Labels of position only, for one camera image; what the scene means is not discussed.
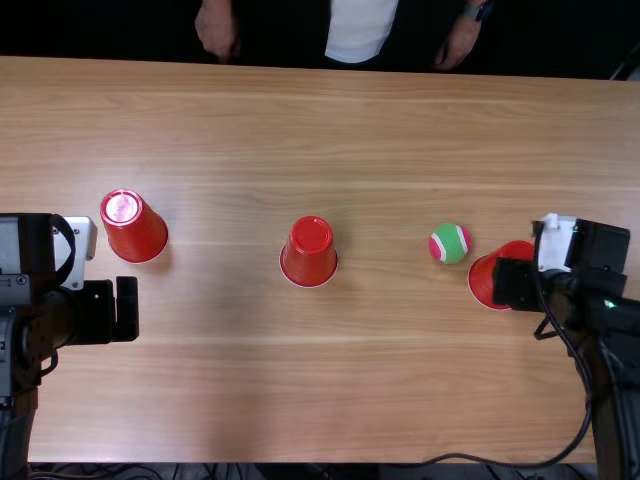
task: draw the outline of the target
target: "cable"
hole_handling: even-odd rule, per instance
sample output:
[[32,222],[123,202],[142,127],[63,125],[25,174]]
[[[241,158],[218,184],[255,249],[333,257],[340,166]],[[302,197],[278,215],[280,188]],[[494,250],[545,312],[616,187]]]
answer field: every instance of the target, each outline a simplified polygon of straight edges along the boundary
[[566,332],[558,322],[558,319],[555,317],[549,306],[547,305],[547,301],[544,298],[544,290],[542,289],[542,280],[540,279],[540,272],[538,272],[538,258],[540,253],[540,238],[542,237],[542,231],[544,229],[544,224],[538,226],[535,236],[535,253],[533,259],[533,268],[535,269],[535,274],[533,275],[535,284],[536,284],[536,293],[538,295],[538,302],[542,306],[542,309],[549,319],[549,322],[553,326],[553,328],[558,332],[558,336],[562,339],[564,344],[567,347],[567,350],[573,356],[573,359],[576,362],[576,369],[580,374],[580,379],[582,380],[582,385],[584,386],[584,391],[587,396],[586,405],[585,405],[585,414],[582,420],[582,424],[580,425],[580,429],[576,436],[571,440],[569,445],[567,445],[560,453],[557,455],[545,460],[543,462],[538,463],[509,463],[509,462],[498,462],[496,460],[491,460],[488,458],[477,457],[475,455],[469,455],[466,453],[445,453],[444,455],[439,455],[437,457],[433,457],[429,460],[420,463],[392,463],[391,466],[399,467],[399,468],[414,468],[414,467],[423,467],[426,465],[433,465],[434,463],[442,462],[443,460],[450,459],[462,459],[469,460],[471,462],[476,463],[485,463],[487,465],[491,465],[493,467],[505,467],[511,468],[515,470],[523,469],[543,469],[546,467],[550,467],[551,465],[555,465],[556,463],[561,462],[564,458],[566,458],[571,452],[575,450],[575,448],[582,442],[582,439],[589,431],[589,424],[591,423],[591,384],[589,383],[589,370],[587,368],[587,364],[585,359],[578,355],[578,351],[576,347],[573,345]]
[[149,468],[140,464],[123,465],[119,468],[116,468],[115,470],[110,470],[107,467],[103,467],[101,465],[96,464],[96,469],[89,475],[70,475],[70,474],[58,473],[58,472],[33,472],[32,474],[29,475],[29,480],[36,480],[36,479],[100,480],[103,478],[115,477],[116,475],[120,475],[121,473],[124,473],[128,470],[134,470],[136,468],[153,473],[158,480],[164,480],[162,478],[162,475],[160,475],[158,472],[156,472],[152,468]]
[[489,475],[491,475],[491,478],[493,478],[493,480],[500,480],[500,477],[498,476],[498,474],[493,470],[493,468],[491,468],[491,465],[486,465],[485,467],[487,468]]
[[565,463],[564,464],[565,467],[567,467],[569,470],[571,470],[576,477],[578,477],[580,480],[588,480],[587,477],[585,477],[582,472],[580,472],[580,470],[578,470],[576,467],[574,467],[573,465],[569,464],[569,463]]
[[58,366],[58,351],[54,350],[53,353],[51,354],[51,365],[49,365],[47,368],[44,368],[40,372],[40,376],[41,377],[46,377],[51,372],[53,372],[56,369],[57,366]]
[[211,469],[209,468],[209,465],[207,465],[206,463],[203,463],[202,466],[207,471],[207,475],[209,475],[209,478],[212,480],[215,480],[215,477],[213,476],[213,471],[211,471]]

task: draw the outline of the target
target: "tennis ball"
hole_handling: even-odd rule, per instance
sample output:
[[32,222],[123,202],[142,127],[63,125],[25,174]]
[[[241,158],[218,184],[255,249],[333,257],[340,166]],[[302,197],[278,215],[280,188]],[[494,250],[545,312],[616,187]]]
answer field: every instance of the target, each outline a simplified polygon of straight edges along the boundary
[[445,223],[429,237],[431,255],[444,263],[458,263],[470,249],[471,235],[461,225]]

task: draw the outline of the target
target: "hand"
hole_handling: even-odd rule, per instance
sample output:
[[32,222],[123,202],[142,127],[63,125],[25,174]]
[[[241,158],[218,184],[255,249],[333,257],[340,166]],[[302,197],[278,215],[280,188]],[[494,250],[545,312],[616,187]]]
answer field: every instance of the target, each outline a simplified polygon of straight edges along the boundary
[[451,70],[458,66],[473,50],[480,33],[480,22],[468,15],[460,15],[449,36],[438,50],[433,68]]
[[231,0],[203,0],[196,31],[204,49],[216,55],[220,63],[238,56],[240,45]]

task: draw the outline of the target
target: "upside-down cup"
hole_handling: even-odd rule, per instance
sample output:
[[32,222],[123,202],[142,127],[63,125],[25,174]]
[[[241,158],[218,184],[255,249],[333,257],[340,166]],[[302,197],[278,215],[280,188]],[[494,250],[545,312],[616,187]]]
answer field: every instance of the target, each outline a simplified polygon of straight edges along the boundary
[[337,267],[329,223],[314,216],[298,220],[280,253],[284,276],[299,287],[318,287],[329,281]]
[[533,260],[534,247],[530,242],[515,240],[503,245],[498,250],[475,261],[469,269],[467,280],[469,290],[475,299],[485,307],[494,310],[508,310],[508,305],[493,303],[493,270],[498,258],[513,258],[515,260]]
[[120,189],[107,194],[100,216],[109,245],[123,260],[143,263],[160,255],[169,240],[167,224],[140,195]]

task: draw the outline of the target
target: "white shirt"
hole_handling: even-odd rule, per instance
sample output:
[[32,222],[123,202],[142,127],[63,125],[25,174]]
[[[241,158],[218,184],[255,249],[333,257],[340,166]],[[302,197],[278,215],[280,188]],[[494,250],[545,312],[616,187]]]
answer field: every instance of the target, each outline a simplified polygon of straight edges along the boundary
[[398,0],[331,0],[325,55],[344,63],[365,62],[380,53]]

